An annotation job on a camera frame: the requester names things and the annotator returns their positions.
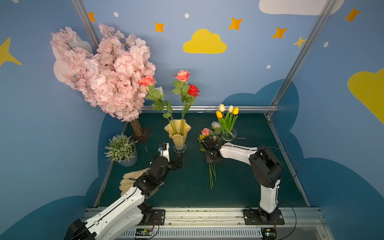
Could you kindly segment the red rose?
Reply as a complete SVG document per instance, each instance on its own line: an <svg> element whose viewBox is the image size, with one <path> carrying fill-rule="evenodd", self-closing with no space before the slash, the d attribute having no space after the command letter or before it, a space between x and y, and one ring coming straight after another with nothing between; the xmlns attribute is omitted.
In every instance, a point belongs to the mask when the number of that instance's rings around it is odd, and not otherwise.
<svg viewBox="0 0 384 240"><path fill-rule="evenodd" d="M185 114L199 97L200 90L195 85L190 85L187 82L181 82L181 101L182 101L182 123L180 133L184 136Z"/></svg>

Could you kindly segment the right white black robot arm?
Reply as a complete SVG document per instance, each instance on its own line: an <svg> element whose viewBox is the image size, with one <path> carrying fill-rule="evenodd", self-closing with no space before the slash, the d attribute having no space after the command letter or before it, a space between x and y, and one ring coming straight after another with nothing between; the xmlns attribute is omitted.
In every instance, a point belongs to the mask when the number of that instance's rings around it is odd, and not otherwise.
<svg viewBox="0 0 384 240"><path fill-rule="evenodd" d="M201 141L208 162L232 159L249 165L260 184L261 198L258 215L263 221L279 216L278 191L284 166L269 146L249 148L229 142L205 138Z"/></svg>

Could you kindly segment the small yellow tulip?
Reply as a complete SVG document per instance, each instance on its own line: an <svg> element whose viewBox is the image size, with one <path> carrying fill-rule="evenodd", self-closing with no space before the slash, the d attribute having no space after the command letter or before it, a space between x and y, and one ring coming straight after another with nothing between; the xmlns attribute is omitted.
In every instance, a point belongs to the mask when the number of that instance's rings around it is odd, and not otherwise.
<svg viewBox="0 0 384 240"><path fill-rule="evenodd" d="M198 143L199 143L199 150L200 150L201 152L205 152L205 151L206 151L205 148L204 148L203 145L202 145L202 141L203 141L204 138L205 138L204 135L199 135L199 136L197 137L197 140L198 140Z"/></svg>

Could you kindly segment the cream white tulip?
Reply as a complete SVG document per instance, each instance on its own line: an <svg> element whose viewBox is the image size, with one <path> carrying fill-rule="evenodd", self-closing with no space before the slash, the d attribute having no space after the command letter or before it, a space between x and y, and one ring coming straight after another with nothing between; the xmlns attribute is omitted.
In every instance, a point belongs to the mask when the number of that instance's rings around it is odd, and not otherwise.
<svg viewBox="0 0 384 240"><path fill-rule="evenodd" d="M234 106L229 106L228 113L227 113L227 133L228 134L230 134L230 132L231 132L233 110L234 109L235 109Z"/></svg>

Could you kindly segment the orange yellow tulip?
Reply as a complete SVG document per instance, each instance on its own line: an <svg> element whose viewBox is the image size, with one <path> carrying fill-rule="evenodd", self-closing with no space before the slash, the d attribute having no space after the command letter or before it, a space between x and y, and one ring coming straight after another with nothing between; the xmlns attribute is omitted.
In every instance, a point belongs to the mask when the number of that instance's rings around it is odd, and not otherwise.
<svg viewBox="0 0 384 240"><path fill-rule="evenodd" d="M226 137L228 135L226 118L221 111L216 111L216 116L218 118L219 124L221 125L222 135Z"/></svg>

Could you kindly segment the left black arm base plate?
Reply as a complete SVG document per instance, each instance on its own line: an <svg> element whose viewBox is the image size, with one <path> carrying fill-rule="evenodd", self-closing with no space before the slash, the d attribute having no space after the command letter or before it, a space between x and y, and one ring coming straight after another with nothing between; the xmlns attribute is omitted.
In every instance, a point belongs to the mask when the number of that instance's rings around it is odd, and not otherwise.
<svg viewBox="0 0 384 240"><path fill-rule="evenodd" d="M165 209L151 209L150 211L144 213L143 219L140 225L153 225L157 223L159 226L165 224L166 210Z"/></svg>

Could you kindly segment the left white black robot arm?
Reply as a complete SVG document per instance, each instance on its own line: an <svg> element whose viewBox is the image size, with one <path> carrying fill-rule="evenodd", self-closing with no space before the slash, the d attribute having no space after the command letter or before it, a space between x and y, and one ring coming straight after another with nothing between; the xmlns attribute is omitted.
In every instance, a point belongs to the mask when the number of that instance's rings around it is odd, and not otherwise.
<svg viewBox="0 0 384 240"><path fill-rule="evenodd" d="M102 212L87 219L77 219L68 228L65 240L114 240L127 228L148 222L152 208L146 200L164 183L170 170L183 166L182 154L170 160L165 153L157 156L151 166L139 176L133 186Z"/></svg>

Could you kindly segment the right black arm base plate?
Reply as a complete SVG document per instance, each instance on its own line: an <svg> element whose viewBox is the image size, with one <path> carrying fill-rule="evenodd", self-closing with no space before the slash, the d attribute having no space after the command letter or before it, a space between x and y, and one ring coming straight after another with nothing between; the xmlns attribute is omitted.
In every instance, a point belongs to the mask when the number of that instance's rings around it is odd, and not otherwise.
<svg viewBox="0 0 384 240"><path fill-rule="evenodd" d="M246 225L284 225L285 220L279 208L272 213L267 213L263 209L243 209L243 216Z"/></svg>

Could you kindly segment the pale pink tulip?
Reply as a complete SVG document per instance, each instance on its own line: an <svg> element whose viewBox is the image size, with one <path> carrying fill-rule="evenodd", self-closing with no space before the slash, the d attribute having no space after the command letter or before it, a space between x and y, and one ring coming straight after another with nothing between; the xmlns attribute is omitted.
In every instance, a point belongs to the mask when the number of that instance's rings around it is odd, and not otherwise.
<svg viewBox="0 0 384 240"><path fill-rule="evenodd" d="M220 104L219 105L219 111L221 111L222 113L223 113L223 115L224 115L224 113L225 113L225 111L226 111L226 108L225 108L225 106L223 105L223 104Z"/></svg>

